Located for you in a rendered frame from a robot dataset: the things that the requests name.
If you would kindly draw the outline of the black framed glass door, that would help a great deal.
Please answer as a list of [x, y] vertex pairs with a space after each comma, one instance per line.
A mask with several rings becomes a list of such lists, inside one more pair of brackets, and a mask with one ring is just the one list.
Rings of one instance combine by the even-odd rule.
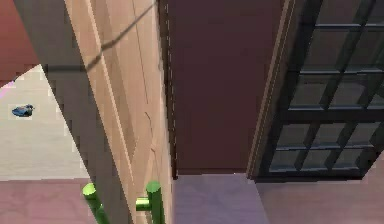
[[248, 177], [361, 179], [382, 152], [384, 0], [284, 0]]

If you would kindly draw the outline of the small blue object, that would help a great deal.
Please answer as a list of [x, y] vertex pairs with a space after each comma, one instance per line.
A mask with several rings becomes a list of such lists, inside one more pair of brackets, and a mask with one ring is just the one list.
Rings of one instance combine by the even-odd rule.
[[27, 104], [24, 106], [18, 106], [12, 110], [12, 114], [17, 117], [30, 117], [33, 113], [34, 106]]

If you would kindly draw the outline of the light wooden room door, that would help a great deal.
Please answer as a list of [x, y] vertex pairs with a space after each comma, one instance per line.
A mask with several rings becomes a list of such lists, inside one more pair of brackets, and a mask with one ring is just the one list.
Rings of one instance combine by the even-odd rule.
[[175, 224], [156, 0], [13, 0], [111, 224]]

